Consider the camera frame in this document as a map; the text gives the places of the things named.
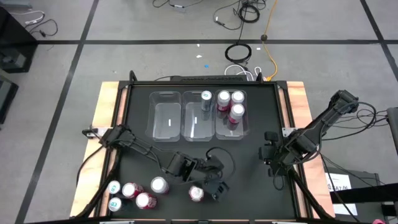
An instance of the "label on table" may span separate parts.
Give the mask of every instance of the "label on table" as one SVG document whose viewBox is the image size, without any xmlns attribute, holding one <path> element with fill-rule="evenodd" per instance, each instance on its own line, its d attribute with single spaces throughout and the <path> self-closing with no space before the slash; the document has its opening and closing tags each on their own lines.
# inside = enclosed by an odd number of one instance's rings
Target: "label on table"
<svg viewBox="0 0 398 224">
<path fill-rule="evenodd" d="M 327 173 L 325 173 L 325 175 L 326 175 L 326 181 L 328 182 L 329 191 L 332 192 L 333 187 L 331 186 L 329 175 Z M 349 182 L 348 175 L 330 174 L 330 177 L 333 180 L 333 185 L 335 186 L 336 191 L 351 189 L 351 183 Z M 355 204 L 346 203 L 346 205 L 353 215 L 358 215 Z M 336 214 L 349 215 L 347 209 L 342 204 L 333 204 L 333 208 L 335 209 Z"/>
</svg>

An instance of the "metal frame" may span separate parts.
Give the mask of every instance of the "metal frame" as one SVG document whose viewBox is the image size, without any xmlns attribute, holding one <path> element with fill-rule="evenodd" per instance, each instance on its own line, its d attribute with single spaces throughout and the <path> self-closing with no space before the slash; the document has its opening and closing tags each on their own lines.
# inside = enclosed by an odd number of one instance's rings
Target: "metal frame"
<svg viewBox="0 0 398 224">
<path fill-rule="evenodd" d="M 130 95 L 131 95 L 131 91 L 133 86 L 179 86 L 179 85 L 183 85 L 183 86 L 187 86 L 187 85 L 194 85 L 194 86 L 209 86 L 209 85 L 216 85 L 216 86 L 222 86 L 222 85 L 237 85 L 237 86 L 251 86 L 251 85 L 272 85 L 274 86 L 274 93 L 276 95 L 276 101 L 277 101 L 277 109 L 279 112 L 279 120 L 280 120 L 280 126 L 282 128 L 285 127 L 285 122 L 284 122 L 284 117 L 283 117 L 283 113 L 282 113 L 282 105 L 281 105 L 281 98 L 279 96 L 279 87 L 281 87 L 283 89 L 284 92 L 284 100 L 285 100 L 285 104 L 286 104 L 286 109 L 287 109 L 287 114 L 288 114 L 288 119 L 289 119 L 289 123 L 290 123 L 290 127 L 294 127 L 294 118 L 293 118 L 293 112 L 292 112 L 292 107 L 290 104 L 290 98 L 289 98 L 289 93 L 288 93 L 288 89 L 287 89 L 287 85 L 286 85 L 286 81 L 283 82 L 152 82 L 152 81 L 141 81 L 138 82 L 136 80 L 132 80 L 130 78 L 129 81 L 120 81 L 119 82 L 119 86 L 118 86 L 118 94 L 116 96 L 116 104 L 114 107 L 114 113 L 113 113 L 113 120 L 112 120 L 112 126 L 116 125 L 116 119 L 118 116 L 118 111 L 120 109 L 121 106 L 121 95 L 122 95 L 122 91 L 127 88 L 127 94 L 126 94 L 126 100 L 124 102 L 125 107 L 124 107 L 124 111 L 123 111 L 123 120 L 122 120 L 122 124 L 126 124 L 126 118 L 127 118 L 127 114 L 129 112 L 129 104 L 130 104 Z M 109 166 L 109 158 L 110 158 L 111 153 L 107 151 L 106 155 L 105 155 L 105 161 L 104 161 L 104 166 L 103 166 L 103 170 L 101 173 L 101 184 L 103 183 L 103 181 L 106 178 L 106 171 L 108 170 L 108 166 Z M 303 179 L 303 181 L 306 183 L 305 181 L 305 174 L 304 174 L 304 169 L 303 166 L 297 166 L 298 168 L 298 172 L 301 176 L 301 178 Z M 301 218 L 301 214 L 300 214 L 300 206 L 299 206 L 299 199 L 297 197 L 297 189 L 295 186 L 295 182 L 288 178 L 288 182 L 289 182 L 289 189 L 290 189 L 290 194 L 292 196 L 292 205 L 294 208 L 294 213 L 296 218 Z M 102 199 L 98 202 L 96 208 L 95 208 L 95 216 L 100 215 L 100 210 L 101 210 L 101 202 Z M 305 209 L 307 212 L 307 217 L 312 218 L 312 209 L 311 206 L 309 205 L 307 199 L 304 199 L 304 203 L 305 203 Z M 111 216 L 111 212 L 109 210 L 107 210 L 106 215 Z"/>
</svg>

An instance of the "wooden table edge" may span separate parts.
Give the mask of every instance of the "wooden table edge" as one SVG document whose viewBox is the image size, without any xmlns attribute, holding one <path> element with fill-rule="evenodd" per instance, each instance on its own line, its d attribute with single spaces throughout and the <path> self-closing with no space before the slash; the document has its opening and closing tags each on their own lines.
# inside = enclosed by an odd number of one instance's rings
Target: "wooden table edge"
<svg viewBox="0 0 398 224">
<path fill-rule="evenodd" d="M 119 82 L 103 82 L 101 90 L 99 92 L 98 102 L 93 118 L 93 126 L 99 128 L 105 128 L 111 126 L 113 118 L 113 110 L 116 104 L 116 95 L 118 93 Z M 305 127 L 312 121 L 310 108 L 308 105 L 307 94 L 305 92 L 303 82 L 287 82 L 290 104 L 292 113 L 295 121 L 295 125 L 298 128 Z M 285 125 L 289 127 L 289 120 L 287 116 L 287 109 L 285 105 L 283 91 L 279 91 L 281 98 L 282 112 L 284 116 Z M 126 99 L 126 91 L 122 93 L 121 103 L 118 111 L 117 124 L 120 124 L 123 118 L 123 109 Z M 88 157 L 94 149 L 99 147 L 98 140 L 88 140 L 86 147 L 85 158 Z M 86 166 L 82 169 L 78 186 L 75 192 L 75 198 L 73 200 L 72 209 L 70 216 L 77 215 L 83 210 L 85 205 L 91 200 L 92 196 L 99 187 L 100 176 L 102 173 L 103 161 L 105 153 L 104 151 L 95 155 L 90 161 L 87 162 Z M 325 209 L 327 213 L 335 216 L 333 204 L 331 202 L 329 190 L 326 183 L 325 171 L 323 169 L 323 163 L 320 157 L 306 162 L 304 165 L 305 177 L 308 188 L 314 194 L 314 197 L 319 204 Z M 305 212 L 305 205 L 301 190 L 296 186 L 298 203 L 300 207 L 301 217 L 307 217 Z M 107 204 L 109 200 L 109 192 L 106 191 L 103 196 L 103 202 L 101 206 L 100 215 L 106 215 Z M 317 218 L 317 214 L 313 211 L 314 217 Z"/>
</svg>

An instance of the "transparent tray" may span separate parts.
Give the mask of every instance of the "transparent tray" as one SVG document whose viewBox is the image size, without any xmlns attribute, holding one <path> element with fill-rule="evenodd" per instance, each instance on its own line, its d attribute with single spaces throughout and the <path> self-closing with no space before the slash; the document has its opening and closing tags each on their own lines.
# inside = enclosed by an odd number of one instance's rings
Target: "transparent tray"
<svg viewBox="0 0 398 224">
<path fill-rule="evenodd" d="M 149 96 L 146 135 L 156 142 L 180 140 L 181 94 L 175 91 L 153 92 Z"/>
<path fill-rule="evenodd" d="M 216 137 L 220 140 L 240 140 L 245 135 L 249 134 L 249 118 L 248 118 L 248 107 L 246 102 L 248 101 L 248 95 L 243 90 L 226 90 L 232 95 L 234 91 L 241 91 L 244 95 L 244 101 L 242 105 L 244 106 L 244 114 L 242 120 L 238 124 L 233 124 L 229 122 L 228 111 L 216 111 Z"/>
<path fill-rule="evenodd" d="M 186 91 L 182 95 L 181 135 L 187 141 L 210 141 L 215 133 L 215 97 L 212 93 L 209 111 L 201 108 L 202 91 Z"/>
</svg>

